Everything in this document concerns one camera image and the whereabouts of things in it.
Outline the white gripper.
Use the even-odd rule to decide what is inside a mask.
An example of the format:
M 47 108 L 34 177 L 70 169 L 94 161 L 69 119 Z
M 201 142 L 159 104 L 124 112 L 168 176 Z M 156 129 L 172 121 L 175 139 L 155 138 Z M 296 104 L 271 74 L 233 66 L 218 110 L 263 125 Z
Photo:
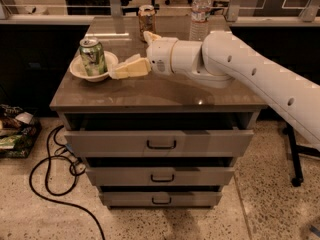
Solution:
M 171 55 L 177 38 L 162 37 L 150 31 L 144 31 L 143 37 L 148 44 L 147 58 L 135 54 L 124 62 L 113 66 L 109 71 L 112 79 L 125 79 L 148 75 L 152 71 L 158 75 L 172 74 Z

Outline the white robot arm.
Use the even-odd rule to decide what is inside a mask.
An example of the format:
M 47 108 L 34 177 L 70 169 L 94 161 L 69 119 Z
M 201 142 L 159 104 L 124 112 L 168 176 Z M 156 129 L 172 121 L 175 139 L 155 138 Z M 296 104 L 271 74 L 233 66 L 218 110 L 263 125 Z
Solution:
M 202 85 L 225 88 L 238 80 L 320 150 L 320 86 L 267 59 L 230 31 L 212 31 L 203 41 L 183 41 L 144 33 L 146 56 L 114 66 L 113 79 L 150 72 L 181 74 Z

